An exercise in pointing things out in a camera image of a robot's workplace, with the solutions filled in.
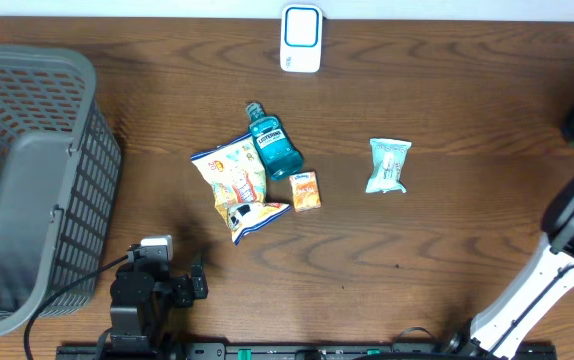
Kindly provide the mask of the yellow chips bag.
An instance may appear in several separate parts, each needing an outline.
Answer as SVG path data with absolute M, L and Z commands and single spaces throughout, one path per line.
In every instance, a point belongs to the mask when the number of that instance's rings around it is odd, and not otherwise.
M 291 210 L 289 204 L 266 200 L 265 168 L 249 133 L 214 149 L 195 153 L 191 162 L 211 186 L 214 207 L 225 221 L 235 245 Z

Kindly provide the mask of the orange tissue pack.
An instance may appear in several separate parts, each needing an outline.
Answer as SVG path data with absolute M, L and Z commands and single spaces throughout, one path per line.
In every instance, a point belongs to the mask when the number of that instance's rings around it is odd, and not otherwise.
M 294 174 L 289 177 L 293 206 L 296 212 L 321 207 L 316 173 L 314 171 Z

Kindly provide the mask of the teal mouthwash bottle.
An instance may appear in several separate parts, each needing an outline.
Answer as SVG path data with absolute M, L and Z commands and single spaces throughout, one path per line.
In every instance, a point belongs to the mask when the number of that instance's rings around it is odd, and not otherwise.
M 287 136 L 281 121 L 268 115 L 258 102 L 249 103 L 249 132 L 267 175 L 278 181 L 299 172 L 304 160 Z

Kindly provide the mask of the teal wet wipes pack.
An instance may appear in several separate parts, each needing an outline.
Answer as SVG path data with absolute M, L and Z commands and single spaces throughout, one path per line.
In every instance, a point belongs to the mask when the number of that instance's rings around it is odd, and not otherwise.
M 374 169 L 365 192 L 400 191 L 406 193 L 407 189 L 400 182 L 400 176 L 412 143 L 404 140 L 372 138 L 370 145 Z

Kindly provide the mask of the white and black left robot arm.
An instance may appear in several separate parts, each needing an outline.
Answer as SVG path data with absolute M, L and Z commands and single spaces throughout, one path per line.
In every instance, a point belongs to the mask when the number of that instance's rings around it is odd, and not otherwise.
M 174 309 L 208 296 L 201 256 L 188 274 L 170 273 L 167 245 L 134 245 L 110 288 L 111 328 L 98 339 L 95 359 L 185 359 L 185 347 L 165 332 Z

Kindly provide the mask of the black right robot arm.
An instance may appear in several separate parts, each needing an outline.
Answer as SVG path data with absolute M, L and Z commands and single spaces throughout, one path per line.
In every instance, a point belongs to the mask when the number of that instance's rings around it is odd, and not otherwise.
M 574 145 L 574 105 L 561 128 Z M 504 292 L 455 333 L 441 351 L 513 359 L 526 335 L 574 287 L 574 177 L 546 208 L 535 253 Z

